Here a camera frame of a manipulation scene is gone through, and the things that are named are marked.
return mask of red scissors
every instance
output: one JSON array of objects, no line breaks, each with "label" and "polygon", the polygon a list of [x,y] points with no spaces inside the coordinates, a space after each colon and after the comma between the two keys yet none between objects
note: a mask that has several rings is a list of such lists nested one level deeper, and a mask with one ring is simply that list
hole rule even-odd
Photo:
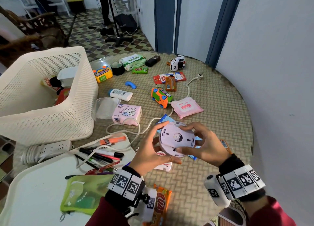
[{"label": "red scissors", "polygon": [[104,167],[101,167],[98,170],[96,170],[96,169],[89,170],[88,172],[85,173],[85,175],[96,175],[98,173],[102,173],[104,170],[111,168],[111,167],[113,167],[119,163],[120,163],[120,161],[117,161],[117,162],[110,163]]}]

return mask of white tray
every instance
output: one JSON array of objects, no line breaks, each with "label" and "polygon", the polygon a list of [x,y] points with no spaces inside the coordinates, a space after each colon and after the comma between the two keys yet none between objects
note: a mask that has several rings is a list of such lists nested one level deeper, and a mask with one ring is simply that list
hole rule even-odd
[{"label": "white tray", "polygon": [[[127,137],[126,141],[116,143],[114,147],[123,149],[128,144],[130,142]],[[0,225],[84,226],[90,216],[79,212],[73,215],[67,214],[62,222],[59,221],[60,204],[67,185],[65,176],[85,174],[92,169],[87,164],[76,169],[76,157],[72,153],[80,154],[76,148],[18,174],[10,185],[4,209],[0,215]],[[117,168],[122,168],[135,156],[132,148],[123,153],[125,156],[116,165]]]}]

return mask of perforated basket wall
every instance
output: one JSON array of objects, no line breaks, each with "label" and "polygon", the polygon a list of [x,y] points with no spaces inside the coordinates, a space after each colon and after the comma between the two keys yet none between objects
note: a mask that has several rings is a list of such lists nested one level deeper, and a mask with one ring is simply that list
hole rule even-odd
[{"label": "perforated basket wall", "polygon": [[[55,95],[43,77],[79,66],[68,98]],[[98,85],[83,47],[53,48],[18,58],[0,77],[0,135],[23,145],[78,140],[93,132]]]}]

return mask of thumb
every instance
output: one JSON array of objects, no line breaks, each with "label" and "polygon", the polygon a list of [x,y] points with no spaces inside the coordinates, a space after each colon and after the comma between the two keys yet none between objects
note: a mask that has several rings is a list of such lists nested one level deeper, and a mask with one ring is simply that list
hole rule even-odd
[{"label": "thumb", "polygon": [[177,164],[182,164],[182,161],[180,160],[180,158],[175,157],[175,156],[159,156],[161,164],[167,163],[167,162],[173,162],[173,163],[177,163]]},{"label": "thumb", "polygon": [[197,158],[201,157],[201,150],[199,148],[191,147],[179,147],[175,149],[178,153],[183,153],[185,155],[193,155]]}]

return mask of maroon sleeve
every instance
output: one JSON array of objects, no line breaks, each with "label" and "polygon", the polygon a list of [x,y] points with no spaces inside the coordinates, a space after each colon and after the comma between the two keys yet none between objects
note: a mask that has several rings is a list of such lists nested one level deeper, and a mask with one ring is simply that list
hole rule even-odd
[{"label": "maroon sleeve", "polygon": [[105,200],[104,197],[102,197],[100,199],[99,206],[85,226],[104,225],[129,226],[128,221],[123,214],[117,211]]},{"label": "maroon sleeve", "polygon": [[256,211],[248,226],[295,226],[296,223],[281,208],[275,198],[267,196],[269,205]]}]

